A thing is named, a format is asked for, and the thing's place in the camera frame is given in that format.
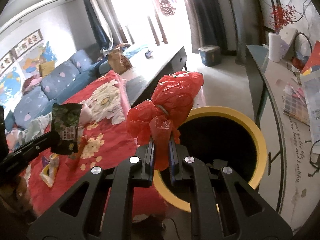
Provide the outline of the person left hand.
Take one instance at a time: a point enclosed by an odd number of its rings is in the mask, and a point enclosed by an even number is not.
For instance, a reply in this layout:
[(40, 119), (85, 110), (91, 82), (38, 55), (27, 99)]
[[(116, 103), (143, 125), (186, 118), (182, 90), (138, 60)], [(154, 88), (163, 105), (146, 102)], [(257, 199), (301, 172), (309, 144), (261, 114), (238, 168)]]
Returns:
[(30, 192), (23, 177), (16, 176), (1, 183), (1, 202), (8, 211), (27, 224), (37, 219)]

